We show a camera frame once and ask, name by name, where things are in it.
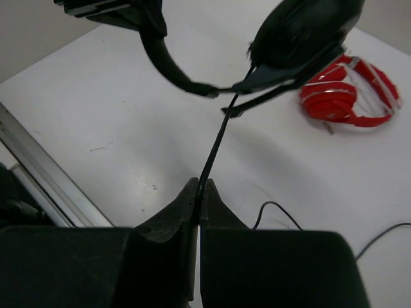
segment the white table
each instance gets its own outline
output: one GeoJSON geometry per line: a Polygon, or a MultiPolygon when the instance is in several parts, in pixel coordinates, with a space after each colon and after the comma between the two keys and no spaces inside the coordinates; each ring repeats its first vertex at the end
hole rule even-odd
{"type": "MultiPolygon", "coordinates": [[[[247,44],[274,6],[258,3],[166,2],[172,55],[194,80],[242,79],[247,44]]],[[[389,225],[411,221],[411,58],[358,30],[346,44],[398,85],[405,107],[395,123],[367,133],[334,126],[331,136],[303,116],[290,93],[229,123],[211,177],[249,226],[260,205],[275,200],[303,227],[337,231],[357,252],[389,225]]],[[[125,226],[151,217],[199,176],[222,121],[220,107],[230,99],[177,90],[153,69],[137,33],[110,26],[0,85],[0,101],[101,211],[125,226]]],[[[283,224],[292,227],[267,209],[261,227],[283,224]]],[[[360,261],[373,307],[411,304],[410,255],[405,229],[360,261]]],[[[192,306],[200,307],[198,297],[192,306]]]]}

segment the headphones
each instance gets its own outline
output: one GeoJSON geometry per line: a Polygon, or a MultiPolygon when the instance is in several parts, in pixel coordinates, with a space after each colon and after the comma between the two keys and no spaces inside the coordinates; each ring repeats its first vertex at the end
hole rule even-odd
{"type": "Polygon", "coordinates": [[[65,12],[140,33],[154,67],[176,87],[215,98],[250,94],[278,86],[231,109],[230,117],[289,90],[301,88],[344,54],[342,43],[360,18],[365,0],[283,0],[266,18],[249,47],[252,73],[228,88],[192,81],[168,53],[162,0],[55,0],[65,12]]]}
{"type": "Polygon", "coordinates": [[[341,56],[306,84],[300,93],[302,107],[314,119],[334,123],[375,127],[388,122],[401,106],[399,92],[387,75],[377,67],[356,56],[341,56]],[[347,70],[352,69],[367,81],[385,107],[382,117],[357,116],[354,103],[357,91],[353,85],[342,82],[347,70]]]}

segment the red headphones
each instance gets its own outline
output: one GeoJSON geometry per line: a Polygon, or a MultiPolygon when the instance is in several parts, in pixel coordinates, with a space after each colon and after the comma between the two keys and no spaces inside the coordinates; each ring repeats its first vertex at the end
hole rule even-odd
{"type": "Polygon", "coordinates": [[[302,88],[300,99],[308,115],[314,119],[353,124],[359,127],[379,126],[389,121],[401,106],[399,92],[384,72],[361,58],[346,55],[341,56],[310,80],[302,88]],[[354,113],[357,91],[354,86],[342,82],[347,76],[345,66],[356,71],[370,83],[388,107],[385,116],[364,117],[354,113]]]}

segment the black cord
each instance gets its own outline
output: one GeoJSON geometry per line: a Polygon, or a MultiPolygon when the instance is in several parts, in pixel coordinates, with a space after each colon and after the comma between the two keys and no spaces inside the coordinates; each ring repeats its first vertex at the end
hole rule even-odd
{"type": "Polygon", "coordinates": [[[269,205],[269,204],[275,205],[275,206],[278,207],[280,210],[282,210],[283,213],[286,214],[286,215],[288,216],[288,218],[291,219],[291,221],[294,223],[295,226],[297,226],[297,228],[298,228],[300,231],[304,231],[304,229],[302,229],[302,228],[300,227],[300,225],[295,221],[295,219],[294,219],[291,215],[289,215],[289,213],[288,213],[286,210],[284,210],[284,208],[283,208],[282,206],[280,206],[280,204],[278,204],[277,202],[274,202],[274,201],[267,201],[267,202],[265,202],[265,203],[261,206],[261,208],[260,208],[260,210],[259,210],[259,214],[258,214],[258,218],[257,218],[256,224],[254,225],[254,227],[251,228],[251,230],[257,229],[259,223],[261,222],[261,217],[263,217],[264,208],[265,208],[267,205],[269,205]]]}
{"type": "Polygon", "coordinates": [[[411,226],[411,223],[398,223],[397,225],[391,226],[388,229],[386,229],[386,231],[378,234],[374,239],[372,239],[371,241],[369,241],[368,244],[365,245],[364,248],[362,248],[362,250],[360,251],[360,253],[355,257],[355,261],[360,260],[360,258],[366,253],[366,251],[379,239],[381,239],[385,234],[393,231],[394,229],[397,229],[399,227],[403,227],[403,226],[411,226]]]}
{"type": "MultiPolygon", "coordinates": [[[[245,75],[245,78],[249,77],[251,73],[254,70],[254,66],[250,68],[248,71],[247,75],[245,75]]],[[[217,138],[214,141],[213,147],[211,148],[210,154],[207,158],[207,162],[205,163],[205,166],[203,168],[203,171],[201,172],[200,180],[198,181],[198,186],[197,190],[195,193],[195,208],[199,210],[201,207],[202,200],[204,198],[204,194],[206,193],[206,185],[207,185],[207,180],[211,172],[211,168],[213,167],[214,161],[217,156],[218,148],[221,145],[221,142],[224,137],[225,129],[227,127],[227,123],[229,122],[230,115],[231,115],[231,109],[233,108],[236,100],[238,99],[239,94],[234,95],[234,97],[231,100],[231,103],[227,109],[227,113],[225,114],[223,123],[221,124],[220,131],[218,132],[217,138]]]]}

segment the black headphones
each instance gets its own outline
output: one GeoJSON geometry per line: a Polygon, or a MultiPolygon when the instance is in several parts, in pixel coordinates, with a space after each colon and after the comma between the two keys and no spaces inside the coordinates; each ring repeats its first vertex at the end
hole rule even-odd
{"type": "Polygon", "coordinates": [[[140,32],[156,69],[178,88],[200,96],[250,94],[280,87],[234,107],[231,117],[288,90],[302,87],[344,53],[342,43],[360,18],[364,0],[284,0],[264,21],[249,47],[253,73],[230,88],[191,81],[173,61],[164,43],[167,26],[162,0],[55,0],[66,13],[140,32]]]}

